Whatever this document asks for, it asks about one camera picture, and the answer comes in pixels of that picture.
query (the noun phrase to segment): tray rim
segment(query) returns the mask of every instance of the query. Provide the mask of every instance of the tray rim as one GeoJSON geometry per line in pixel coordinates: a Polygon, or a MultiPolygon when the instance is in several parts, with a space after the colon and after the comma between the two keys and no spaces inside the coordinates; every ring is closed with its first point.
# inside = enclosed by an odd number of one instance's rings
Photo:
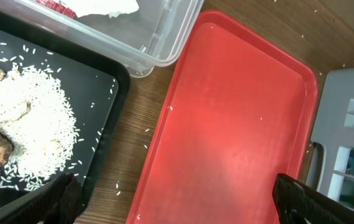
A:
{"type": "MultiPolygon", "coordinates": [[[[299,124],[297,126],[297,132],[302,132],[303,135],[305,134],[304,138],[298,139],[297,135],[294,140],[294,145],[292,147],[292,157],[299,157],[299,161],[292,161],[291,159],[289,160],[289,165],[287,168],[287,174],[290,175],[293,178],[298,178],[299,172],[300,172],[300,167],[301,167],[301,162],[302,158],[304,156],[305,152],[305,143],[307,142],[309,138],[309,132],[310,128],[312,126],[313,120],[314,120],[314,111],[315,111],[315,104],[317,102],[317,96],[318,96],[318,84],[315,78],[315,75],[313,71],[306,65],[304,65],[302,62],[298,61],[294,57],[290,56],[287,54],[285,51],[280,49],[279,47],[276,47],[274,44],[270,43],[268,40],[264,39],[257,33],[253,32],[252,30],[248,29],[246,26],[243,24],[240,24],[239,22],[235,21],[231,17],[227,16],[226,14],[217,11],[217,10],[207,10],[203,11],[199,14],[196,23],[190,33],[190,37],[182,51],[182,54],[177,62],[177,65],[175,66],[175,71],[173,73],[173,77],[169,86],[169,89],[167,91],[167,95],[164,100],[164,104],[162,107],[162,111],[159,116],[159,120],[157,122],[156,130],[154,131],[153,139],[151,142],[151,146],[149,148],[149,152],[147,153],[147,157],[144,163],[144,167],[142,169],[141,177],[139,178],[139,182],[137,185],[137,190],[134,194],[133,202],[127,217],[127,224],[133,224],[134,221],[136,220],[137,216],[137,210],[140,206],[141,199],[143,192],[145,190],[147,178],[149,177],[149,173],[151,171],[151,165],[154,160],[154,157],[156,155],[157,151],[157,145],[160,141],[161,135],[162,135],[162,130],[164,127],[164,123],[167,119],[168,115],[168,107],[170,106],[170,103],[173,99],[175,89],[178,85],[178,80],[179,76],[181,74],[182,68],[184,66],[185,58],[188,52],[188,49],[190,47],[192,37],[195,35],[196,30],[204,24],[208,23],[213,23],[218,26],[221,26],[222,28],[226,29],[228,32],[231,32],[232,34],[236,35],[237,37],[243,39],[243,37],[246,37],[245,41],[249,42],[250,44],[262,44],[262,46],[255,45],[257,49],[260,51],[269,51],[265,52],[269,56],[275,58],[275,57],[280,57],[276,58],[279,62],[283,63],[286,65],[287,62],[293,63],[293,65],[287,65],[290,69],[294,70],[298,74],[302,75],[304,83],[305,83],[305,89],[306,89],[306,94],[305,94],[305,102],[303,104],[302,108],[302,113],[300,117],[299,124]],[[296,148],[298,146],[301,146],[301,150],[297,150],[296,148]]],[[[278,217],[276,215],[274,223],[278,223],[278,217]]]]}
{"type": "MultiPolygon", "coordinates": [[[[119,84],[118,92],[116,93],[113,105],[106,119],[103,134],[92,158],[86,179],[82,185],[82,203],[85,206],[78,212],[78,216],[80,216],[88,207],[101,170],[108,159],[111,141],[115,134],[119,117],[131,88],[131,78],[129,76],[129,72],[121,63],[111,58],[107,58],[104,55],[98,54],[61,36],[53,34],[45,29],[33,26],[1,11],[0,30],[33,44],[37,44],[54,53],[63,55],[69,59],[85,64],[108,75],[112,75],[115,79],[117,79],[119,84]]],[[[20,198],[27,194],[27,192],[19,191],[17,194],[18,198],[20,198]]]]}

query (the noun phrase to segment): uncooked rice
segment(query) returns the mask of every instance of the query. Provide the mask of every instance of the uncooked rice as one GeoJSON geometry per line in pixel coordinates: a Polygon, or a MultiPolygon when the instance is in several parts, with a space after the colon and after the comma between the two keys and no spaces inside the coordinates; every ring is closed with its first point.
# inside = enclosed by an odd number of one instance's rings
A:
{"type": "MultiPolygon", "coordinates": [[[[31,107],[15,122],[0,122],[0,132],[15,145],[4,172],[22,177],[19,182],[27,182],[25,190],[35,190],[44,185],[40,178],[49,180],[59,168],[65,167],[66,160],[73,155],[73,144],[77,140],[76,118],[60,87],[59,79],[39,73],[34,66],[25,68],[21,78],[13,80],[6,77],[0,82],[0,120],[6,108],[20,102],[28,101],[31,107]],[[53,140],[60,143],[59,149],[46,153],[45,146],[53,140]]],[[[3,176],[1,179],[0,187],[17,188],[2,186],[4,181],[10,180],[3,176]]]]}

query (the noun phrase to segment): white paper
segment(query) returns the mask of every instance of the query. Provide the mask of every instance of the white paper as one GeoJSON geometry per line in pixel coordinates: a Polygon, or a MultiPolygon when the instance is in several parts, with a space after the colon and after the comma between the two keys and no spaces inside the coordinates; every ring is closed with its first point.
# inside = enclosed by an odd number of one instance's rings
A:
{"type": "Polygon", "coordinates": [[[77,17],[100,14],[112,18],[139,9],[136,0],[61,0],[60,3],[76,12],[77,17]]]}

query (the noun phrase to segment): plastic tray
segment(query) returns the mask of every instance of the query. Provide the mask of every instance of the plastic tray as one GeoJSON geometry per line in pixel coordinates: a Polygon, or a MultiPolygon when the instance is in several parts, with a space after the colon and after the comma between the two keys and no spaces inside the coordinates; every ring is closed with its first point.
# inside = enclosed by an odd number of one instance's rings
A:
{"type": "MultiPolygon", "coordinates": [[[[77,178],[83,185],[85,208],[107,158],[110,141],[129,91],[128,71],[114,60],[0,12],[1,42],[6,42],[7,45],[0,45],[0,57],[23,55],[24,60],[18,58],[14,61],[22,62],[23,67],[35,65],[40,68],[40,63],[45,62],[42,69],[47,64],[54,70],[62,68],[61,72],[52,73],[52,76],[61,80],[62,89],[65,90],[66,97],[70,98],[69,102],[77,118],[76,127],[81,129],[80,138],[85,139],[74,145],[74,155],[66,166],[71,166],[71,163],[77,163],[78,160],[83,164],[72,170],[65,169],[64,172],[79,173],[77,178]],[[24,44],[30,47],[30,53],[23,51],[24,44]],[[33,49],[36,49],[34,55],[31,53],[33,49]]],[[[0,62],[0,68],[5,71],[11,67],[11,62],[0,62]]],[[[60,174],[58,171],[49,181],[60,174]]],[[[0,189],[0,207],[27,193],[23,190],[23,183],[13,181],[12,185],[18,184],[20,191],[0,189]]]]}
{"type": "Polygon", "coordinates": [[[0,10],[117,60],[134,77],[174,63],[184,47],[203,0],[137,0],[139,10],[109,18],[73,20],[34,0],[0,0],[0,10]]]}
{"type": "Polygon", "coordinates": [[[176,66],[127,223],[277,222],[277,173],[297,178],[312,71],[226,15],[199,15],[176,66]]]}

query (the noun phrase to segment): wooden table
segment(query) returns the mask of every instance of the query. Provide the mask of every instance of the wooden table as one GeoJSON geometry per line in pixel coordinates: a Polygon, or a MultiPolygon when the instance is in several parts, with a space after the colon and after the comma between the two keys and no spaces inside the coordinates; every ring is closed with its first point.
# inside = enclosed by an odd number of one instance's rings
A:
{"type": "MultiPolygon", "coordinates": [[[[354,67],[354,31],[319,0],[205,0],[308,65],[322,94],[326,74],[354,67]]],[[[175,64],[133,79],[108,160],[92,200],[77,223],[125,223],[175,64]]],[[[304,157],[304,181],[312,146],[304,157]]]]}

